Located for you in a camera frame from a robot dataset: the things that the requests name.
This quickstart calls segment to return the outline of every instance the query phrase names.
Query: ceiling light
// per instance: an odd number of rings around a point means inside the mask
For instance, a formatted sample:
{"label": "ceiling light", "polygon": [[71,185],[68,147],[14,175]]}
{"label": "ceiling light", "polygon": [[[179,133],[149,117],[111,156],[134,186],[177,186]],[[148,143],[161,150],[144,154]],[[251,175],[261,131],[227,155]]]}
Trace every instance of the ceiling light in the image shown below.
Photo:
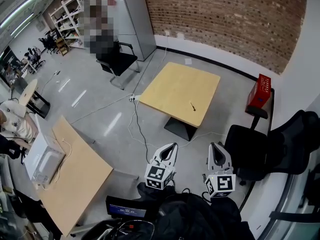
{"label": "ceiling light", "polygon": [[15,9],[0,25],[0,28],[3,28],[6,23],[8,23],[12,18],[17,15],[23,8],[29,5],[34,0],[26,0],[23,4],[21,4],[17,9]]}
{"label": "ceiling light", "polygon": [[21,26],[23,26],[23,24],[25,24],[34,14],[32,13],[28,18],[26,18],[12,33],[11,36],[13,36],[15,34],[15,32],[17,32]]}
{"label": "ceiling light", "polygon": [[31,23],[31,22],[29,22],[27,25],[25,25],[25,26],[23,27],[23,29],[21,29],[21,30],[19,31],[19,33],[15,35],[14,38],[16,38],[16,37],[21,33],[21,31],[24,30],[24,29],[26,28],[26,26],[28,26],[30,23]]}

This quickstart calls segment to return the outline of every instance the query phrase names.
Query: wooden table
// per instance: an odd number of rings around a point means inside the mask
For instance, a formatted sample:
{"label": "wooden table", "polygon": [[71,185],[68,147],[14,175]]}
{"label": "wooden table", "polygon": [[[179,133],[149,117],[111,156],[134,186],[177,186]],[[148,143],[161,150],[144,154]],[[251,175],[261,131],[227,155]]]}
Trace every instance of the wooden table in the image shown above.
{"label": "wooden table", "polygon": [[[27,87],[24,89],[23,93],[19,98],[19,104],[26,106],[32,112],[39,114],[42,118],[45,118],[50,110],[50,103],[46,101],[38,92],[36,92],[36,88],[38,85],[38,80],[32,80]],[[44,102],[44,106],[42,108],[38,108],[32,101],[31,98],[33,95],[36,95],[40,100]]]}
{"label": "wooden table", "polygon": [[190,141],[205,117],[219,81],[218,75],[169,62],[139,101],[171,116],[164,128]]}
{"label": "wooden table", "polygon": [[111,172],[135,180],[139,176],[113,169],[82,139],[63,116],[55,123],[52,131],[66,156],[71,150],[67,143],[71,145],[72,152],[60,168],[58,181],[55,183],[57,177],[55,175],[51,184],[46,187],[47,190],[39,187],[36,192],[56,226],[64,236],[67,236],[71,231],[76,233],[92,227],[92,225],[83,227],[75,225]]}

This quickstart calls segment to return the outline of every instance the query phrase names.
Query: round table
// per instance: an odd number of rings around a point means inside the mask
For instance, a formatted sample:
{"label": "round table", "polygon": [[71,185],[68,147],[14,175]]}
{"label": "round table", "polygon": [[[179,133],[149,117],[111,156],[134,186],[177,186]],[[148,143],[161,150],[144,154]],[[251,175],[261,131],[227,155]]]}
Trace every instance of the round table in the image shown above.
{"label": "round table", "polygon": [[[41,116],[42,118],[45,118],[50,110],[50,103],[46,101],[38,92],[36,92],[37,85],[37,79],[32,80],[27,85],[19,98],[19,104],[26,106],[32,112],[39,114],[39,116]],[[33,95],[37,96],[40,100],[43,101],[44,106],[41,109],[31,101]]]}

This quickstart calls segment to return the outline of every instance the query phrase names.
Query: wall outlet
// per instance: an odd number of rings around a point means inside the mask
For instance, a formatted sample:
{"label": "wall outlet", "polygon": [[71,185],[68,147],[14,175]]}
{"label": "wall outlet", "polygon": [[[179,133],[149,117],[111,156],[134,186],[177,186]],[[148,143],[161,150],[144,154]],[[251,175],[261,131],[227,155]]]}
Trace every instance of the wall outlet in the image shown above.
{"label": "wall outlet", "polygon": [[176,37],[180,39],[185,39],[185,35],[183,33],[177,33]]}
{"label": "wall outlet", "polygon": [[134,95],[134,94],[132,94],[132,95],[129,97],[129,101],[130,101],[130,102],[133,102],[133,101],[134,101],[134,99],[135,99],[135,95]]}

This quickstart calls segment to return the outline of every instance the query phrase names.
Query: chair armrest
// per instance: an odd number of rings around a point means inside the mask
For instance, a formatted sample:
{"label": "chair armrest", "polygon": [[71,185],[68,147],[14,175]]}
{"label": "chair armrest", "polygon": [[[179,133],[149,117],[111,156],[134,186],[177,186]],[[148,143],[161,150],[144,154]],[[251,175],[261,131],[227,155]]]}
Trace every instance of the chair armrest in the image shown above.
{"label": "chair armrest", "polygon": [[131,50],[133,50],[132,44],[130,44],[130,43],[125,43],[125,42],[118,42],[118,43],[121,46],[129,46],[131,48]]}
{"label": "chair armrest", "polygon": [[97,59],[96,62],[100,63],[101,65],[104,65],[110,69],[110,65],[102,60]]}
{"label": "chair armrest", "polygon": [[258,116],[263,119],[268,119],[268,113],[263,110],[262,108],[258,108],[255,106],[247,106],[245,112],[254,115],[255,117]]}
{"label": "chair armrest", "polygon": [[130,48],[131,48],[131,51],[132,51],[132,54],[135,55],[135,53],[134,53],[134,48],[132,47],[132,44],[130,44],[130,43],[125,43],[125,42],[118,42],[118,43],[119,43],[119,45],[121,45],[121,46],[128,46],[128,47],[130,47]]}

